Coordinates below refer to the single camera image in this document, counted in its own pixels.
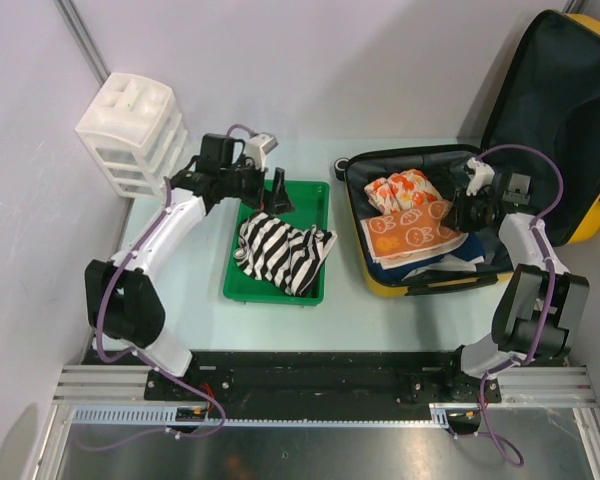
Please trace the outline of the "green plastic tray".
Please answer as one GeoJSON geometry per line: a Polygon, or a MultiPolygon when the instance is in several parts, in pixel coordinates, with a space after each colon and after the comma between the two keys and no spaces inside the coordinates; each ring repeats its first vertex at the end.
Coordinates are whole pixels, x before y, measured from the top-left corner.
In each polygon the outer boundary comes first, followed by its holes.
{"type": "Polygon", "coordinates": [[[327,228],[330,187],[288,181],[291,213],[239,208],[223,293],[240,302],[316,306],[324,299],[324,265],[337,234],[327,228]]]}

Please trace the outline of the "dark blue garment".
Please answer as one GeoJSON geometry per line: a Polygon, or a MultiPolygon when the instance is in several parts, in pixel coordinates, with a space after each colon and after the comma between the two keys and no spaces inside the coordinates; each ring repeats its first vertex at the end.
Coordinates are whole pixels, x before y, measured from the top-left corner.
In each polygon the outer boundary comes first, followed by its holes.
{"type": "Polygon", "coordinates": [[[406,281],[425,272],[442,273],[475,273],[477,265],[485,261],[485,250],[478,235],[469,233],[464,242],[456,249],[392,268],[383,268],[378,263],[372,263],[369,271],[385,283],[406,281]]]}

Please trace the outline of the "black white striped garment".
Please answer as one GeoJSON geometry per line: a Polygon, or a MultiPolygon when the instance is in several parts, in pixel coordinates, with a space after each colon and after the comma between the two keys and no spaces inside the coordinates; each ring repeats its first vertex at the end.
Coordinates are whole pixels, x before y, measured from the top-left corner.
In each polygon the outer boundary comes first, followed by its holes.
{"type": "Polygon", "coordinates": [[[313,225],[299,229],[265,212],[256,212],[238,228],[233,258],[238,268],[293,297],[309,293],[338,239],[333,230],[313,225]]]}

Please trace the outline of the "orange bunny print towel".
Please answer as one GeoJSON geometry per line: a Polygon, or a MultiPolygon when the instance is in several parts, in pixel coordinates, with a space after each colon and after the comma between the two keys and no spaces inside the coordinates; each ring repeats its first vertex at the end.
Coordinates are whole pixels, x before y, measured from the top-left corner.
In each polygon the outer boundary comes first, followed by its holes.
{"type": "Polygon", "coordinates": [[[468,234],[442,224],[446,200],[360,221],[369,254],[384,269],[425,261],[459,248],[468,234]]]}

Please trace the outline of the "orange floral cloth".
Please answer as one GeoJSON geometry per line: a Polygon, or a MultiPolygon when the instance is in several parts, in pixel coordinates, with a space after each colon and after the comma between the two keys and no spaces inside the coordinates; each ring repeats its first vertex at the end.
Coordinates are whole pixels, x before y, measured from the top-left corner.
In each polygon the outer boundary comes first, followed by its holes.
{"type": "Polygon", "coordinates": [[[380,177],[364,187],[369,204],[382,214],[408,210],[442,199],[427,177],[409,169],[380,177]]]}

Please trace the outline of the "yellow Pikachu hard-shell suitcase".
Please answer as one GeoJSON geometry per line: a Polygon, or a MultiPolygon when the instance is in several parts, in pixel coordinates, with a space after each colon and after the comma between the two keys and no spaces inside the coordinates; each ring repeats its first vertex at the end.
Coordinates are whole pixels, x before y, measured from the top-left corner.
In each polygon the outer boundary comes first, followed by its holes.
{"type": "Polygon", "coordinates": [[[480,157],[503,193],[529,179],[523,208],[542,213],[553,246],[581,242],[600,228],[600,22],[541,12],[524,33],[476,145],[372,151],[339,169],[355,224],[374,216],[365,187],[417,169],[452,199],[467,185],[467,160],[480,157]]]}

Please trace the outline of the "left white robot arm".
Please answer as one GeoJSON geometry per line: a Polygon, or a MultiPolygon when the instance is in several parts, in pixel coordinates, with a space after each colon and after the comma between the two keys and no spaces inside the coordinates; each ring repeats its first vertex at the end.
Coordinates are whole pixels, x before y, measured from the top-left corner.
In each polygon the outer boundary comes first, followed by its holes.
{"type": "Polygon", "coordinates": [[[238,199],[269,214],[293,211],[283,169],[276,169],[270,188],[265,186],[266,158],[277,145],[270,133],[252,133],[246,140],[204,135],[199,153],[165,178],[164,203],[136,239],[109,260],[88,264],[87,310],[103,362],[120,358],[106,354],[104,338],[118,340],[126,352],[167,372],[165,385],[177,398],[199,392],[201,376],[189,368],[193,355],[168,329],[154,282],[185,236],[222,200],[238,199]]]}

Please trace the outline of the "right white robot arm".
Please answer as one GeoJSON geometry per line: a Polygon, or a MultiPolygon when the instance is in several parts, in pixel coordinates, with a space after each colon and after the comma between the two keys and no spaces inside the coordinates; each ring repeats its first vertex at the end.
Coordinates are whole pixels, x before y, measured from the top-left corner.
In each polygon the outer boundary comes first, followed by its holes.
{"type": "Polygon", "coordinates": [[[513,274],[493,314],[491,332],[457,350],[459,366],[443,373],[441,388],[453,401],[464,401],[477,381],[495,379],[534,360],[564,357],[573,344],[589,294],[586,278],[561,262],[545,230],[542,213],[528,205],[530,178],[513,175],[515,189],[498,190],[498,174],[470,159],[468,184],[456,190],[442,224],[469,233],[493,229],[505,247],[513,274]]]}

